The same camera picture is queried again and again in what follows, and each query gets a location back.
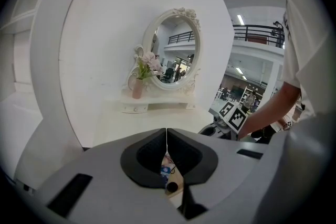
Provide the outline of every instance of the pink vase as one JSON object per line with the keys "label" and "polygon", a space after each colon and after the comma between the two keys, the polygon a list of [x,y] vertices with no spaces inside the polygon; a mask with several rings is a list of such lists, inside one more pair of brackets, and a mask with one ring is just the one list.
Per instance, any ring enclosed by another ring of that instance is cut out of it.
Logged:
{"label": "pink vase", "polygon": [[143,85],[143,81],[141,79],[136,79],[133,92],[132,92],[132,97],[134,99],[139,99],[141,97],[142,85]]}

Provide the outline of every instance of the railing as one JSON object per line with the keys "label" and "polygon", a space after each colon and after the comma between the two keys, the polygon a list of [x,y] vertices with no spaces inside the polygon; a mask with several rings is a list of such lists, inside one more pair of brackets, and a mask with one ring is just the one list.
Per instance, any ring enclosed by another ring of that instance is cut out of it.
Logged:
{"label": "railing", "polygon": [[173,43],[183,42],[183,41],[190,41],[190,40],[195,40],[195,36],[192,31],[169,37],[168,45],[173,44]]}
{"label": "railing", "polygon": [[234,25],[235,39],[282,48],[285,33],[281,28],[264,25]]}

